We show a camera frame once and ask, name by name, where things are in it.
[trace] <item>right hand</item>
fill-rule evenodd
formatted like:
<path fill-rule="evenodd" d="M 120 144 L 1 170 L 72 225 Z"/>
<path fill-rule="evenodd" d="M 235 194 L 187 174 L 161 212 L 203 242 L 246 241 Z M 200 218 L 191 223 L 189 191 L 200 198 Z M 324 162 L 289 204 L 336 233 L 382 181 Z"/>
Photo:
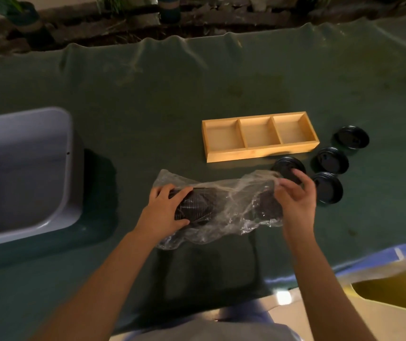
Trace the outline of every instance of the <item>right hand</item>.
<path fill-rule="evenodd" d="M 292 170 L 304 189 L 289 179 L 279 178 L 274 196 L 283 209 L 283 235 L 288 245 L 302 236 L 313 237 L 317 189 L 313 180 L 302 171 Z"/>

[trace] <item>plastic wrap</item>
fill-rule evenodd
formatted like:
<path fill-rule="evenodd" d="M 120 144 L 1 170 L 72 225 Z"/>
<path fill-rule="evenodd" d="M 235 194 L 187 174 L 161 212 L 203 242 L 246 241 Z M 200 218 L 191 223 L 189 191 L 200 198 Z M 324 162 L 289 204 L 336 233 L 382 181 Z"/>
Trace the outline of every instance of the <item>plastic wrap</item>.
<path fill-rule="evenodd" d="M 174 196 L 185 186 L 193 186 L 179 204 L 175 219 L 189 219 L 190 224 L 164 238 L 157 247 L 177 248 L 183 241 L 205 244 L 223 235 L 243 235 L 261 225 L 281 226 L 282 208 L 274 198 L 274 183 L 280 174 L 257 170 L 239 179 L 199 183 L 161 170 L 154 186 L 172 183 Z"/>

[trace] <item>green tablecloth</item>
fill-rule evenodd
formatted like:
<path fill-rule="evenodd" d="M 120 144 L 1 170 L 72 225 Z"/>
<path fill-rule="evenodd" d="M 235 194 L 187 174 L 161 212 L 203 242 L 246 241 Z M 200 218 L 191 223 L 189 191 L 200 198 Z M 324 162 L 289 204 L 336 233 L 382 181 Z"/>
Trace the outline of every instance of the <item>green tablecloth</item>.
<path fill-rule="evenodd" d="M 85 211 L 68 229 L 0 245 L 0 340 L 23 340 L 133 229 L 159 170 L 201 182 L 274 158 L 207 164 L 201 120 L 306 110 L 322 146 L 357 125 L 341 202 L 318 208 L 334 268 L 406 243 L 406 18 L 0 57 L 0 114 L 67 109 L 86 148 Z M 310 154 L 301 154 L 309 168 Z M 117 330 L 295 287 L 280 229 L 154 251 Z"/>

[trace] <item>black cup lid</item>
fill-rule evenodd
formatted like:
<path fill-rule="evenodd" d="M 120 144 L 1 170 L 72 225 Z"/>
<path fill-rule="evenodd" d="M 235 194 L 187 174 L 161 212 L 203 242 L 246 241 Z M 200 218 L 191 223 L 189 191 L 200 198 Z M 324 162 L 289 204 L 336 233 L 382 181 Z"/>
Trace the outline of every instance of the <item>black cup lid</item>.
<path fill-rule="evenodd" d="M 301 184 L 301 180 L 291 172 L 291 169 L 298 169 L 306 173 L 306 167 L 301 161 L 290 156 L 281 157 L 271 168 L 272 171 L 279 172 L 284 178 L 289 179 L 296 184 Z"/>
<path fill-rule="evenodd" d="M 312 177 L 317 187 L 317 199 L 323 203 L 333 204 L 342 199 L 343 186 L 336 175 L 329 172 L 319 172 Z"/>
<path fill-rule="evenodd" d="M 370 143 L 369 135 L 356 126 L 345 126 L 334 134 L 336 141 L 350 149 L 365 148 Z"/>
<path fill-rule="evenodd" d="M 327 171 L 337 175 L 345 173 L 350 166 L 345 153 L 335 147 L 321 149 L 315 159 L 320 167 L 319 171 Z"/>

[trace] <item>gray plastic bin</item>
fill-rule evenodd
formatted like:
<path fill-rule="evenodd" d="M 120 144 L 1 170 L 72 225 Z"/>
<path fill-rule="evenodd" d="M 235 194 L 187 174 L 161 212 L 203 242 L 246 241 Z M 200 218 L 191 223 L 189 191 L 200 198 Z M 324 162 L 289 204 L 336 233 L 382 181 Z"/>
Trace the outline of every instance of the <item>gray plastic bin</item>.
<path fill-rule="evenodd" d="M 65 110 L 0 115 L 0 243 L 75 223 L 83 161 L 83 144 Z"/>

